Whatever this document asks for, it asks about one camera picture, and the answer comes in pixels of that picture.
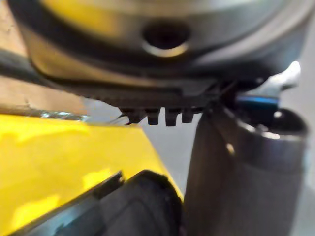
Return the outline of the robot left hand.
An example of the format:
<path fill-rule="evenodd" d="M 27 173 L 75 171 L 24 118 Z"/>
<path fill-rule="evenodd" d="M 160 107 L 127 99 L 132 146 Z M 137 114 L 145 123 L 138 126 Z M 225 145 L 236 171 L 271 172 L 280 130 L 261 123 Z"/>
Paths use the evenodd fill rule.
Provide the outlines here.
<path fill-rule="evenodd" d="M 93 184 L 26 236 L 288 236 L 308 127 L 294 87 L 312 0 L 10 0 L 29 57 L 19 80 L 96 98 L 128 124 L 201 114 L 186 194 L 142 168 Z"/>

